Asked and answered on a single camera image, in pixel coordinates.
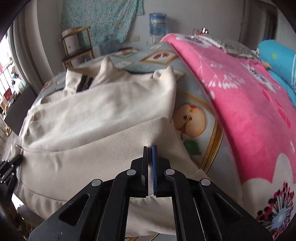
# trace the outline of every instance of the chair backrest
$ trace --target chair backrest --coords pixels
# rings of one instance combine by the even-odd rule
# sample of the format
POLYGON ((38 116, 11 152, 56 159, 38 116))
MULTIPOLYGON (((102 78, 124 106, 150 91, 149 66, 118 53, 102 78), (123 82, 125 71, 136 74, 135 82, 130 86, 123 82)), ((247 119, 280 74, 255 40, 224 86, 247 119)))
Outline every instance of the chair backrest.
POLYGON ((86 33, 87 33, 87 40, 88 40, 88 43, 89 45, 91 45, 91 38, 89 36, 89 29, 91 27, 90 26, 86 26, 86 27, 78 27, 78 28, 75 28, 74 30, 72 30, 71 32, 69 32, 68 34, 66 34, 65 36, 61 37, 59 40, 60 41, 63 41, 63 44, 64 44, 64 48, 65 48, 65 52, 66 54, 68 55, 68 50, 67 50, 67 46, 66 46, 66 42, 65 42, 65 38, 69 37, 69 36, 72 36, 72 35, 75 35, 75 34, 78 34, 82 31, 85 31, 86 30, 86 33))

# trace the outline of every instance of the halved apple image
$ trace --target halved apple image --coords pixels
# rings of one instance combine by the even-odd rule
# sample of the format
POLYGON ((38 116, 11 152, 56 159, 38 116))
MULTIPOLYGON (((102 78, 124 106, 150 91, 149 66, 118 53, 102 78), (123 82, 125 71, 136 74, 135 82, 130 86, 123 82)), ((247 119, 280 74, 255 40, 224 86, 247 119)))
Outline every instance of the halved apple image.
MULTIPOLYGON (((176 109, 172 117, 175 129, 190 137, 197 137, 204 132, 206 127, 205 113, 199 107, 184 104, 176 109)), ((184 146, 190 155, 201 155, 195 140, 184 141, 184 146)))

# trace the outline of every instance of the beige garment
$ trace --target beige garment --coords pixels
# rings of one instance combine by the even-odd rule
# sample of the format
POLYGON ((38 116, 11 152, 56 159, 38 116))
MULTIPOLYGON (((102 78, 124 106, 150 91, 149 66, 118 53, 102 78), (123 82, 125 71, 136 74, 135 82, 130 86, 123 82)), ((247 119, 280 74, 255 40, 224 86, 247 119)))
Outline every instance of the beige garment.
MULTIPOLYGON (((188 178, 206 177, 170 122, 176 94, 172 68, 131 76, 109 58, 91 68, 79 70, 94 75, 89 90, 75 93, 81 74, 68 71, 65 92, 28 112, 18 140, 22 149, 11 152, 24 156, 15 194, 26 206, 48 218, 93 179, 110 180, 129 169, 145 145, 157 145, 159 156, 188 178)), ((150 196, 130 200, 126 236, 175 234, 171 199, 152 194, 149 171, 150 196)))

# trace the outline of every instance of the silver screw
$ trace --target silver screw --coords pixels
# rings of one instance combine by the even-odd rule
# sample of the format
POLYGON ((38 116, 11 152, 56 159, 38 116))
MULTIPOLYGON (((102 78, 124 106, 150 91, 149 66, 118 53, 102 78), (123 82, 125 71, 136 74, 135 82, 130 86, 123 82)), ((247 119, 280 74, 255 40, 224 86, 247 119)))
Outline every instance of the silver screw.
POLYGON ((211 184, 211 181, 209 180, 209 179, 202 179, 202 184, 204 185, 204 186, 209 186, 210 184, 211 184))
POLYGON ((175 174, 175 171, 173 169, 167 169, 165 171, 165 173, 168 174, 168 175, 174 175, 175 174))
POLYGON ((134 170, 134 169, 129 169, 126 174, 129 175, 129 176, 133 176, 135 175, 137 172, 134 170))
POLYGON ((101 180, 99 179, 95 179, 91 182, 91 184, 94 186, 94 187, 97 187, 97 186, 100 186, 101 185, 101 180))

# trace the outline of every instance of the blue pillow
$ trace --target blue pillow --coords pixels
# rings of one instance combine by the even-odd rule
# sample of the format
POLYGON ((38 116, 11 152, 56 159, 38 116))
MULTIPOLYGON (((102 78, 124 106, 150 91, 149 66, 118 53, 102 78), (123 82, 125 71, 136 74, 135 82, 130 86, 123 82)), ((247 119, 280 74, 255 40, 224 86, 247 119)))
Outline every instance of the blue pillow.
POLYGON ((272 70, 269 69, 268 73, 274 80, 276 80, 288 92, 290 100, 292 101, 293 105, 296 107, 296 93, 293 91, 291 86, 272 70))
POLYGON ((275 40, 262 41, 258 48, 260 59, 296 91, 296 52, 275 40))

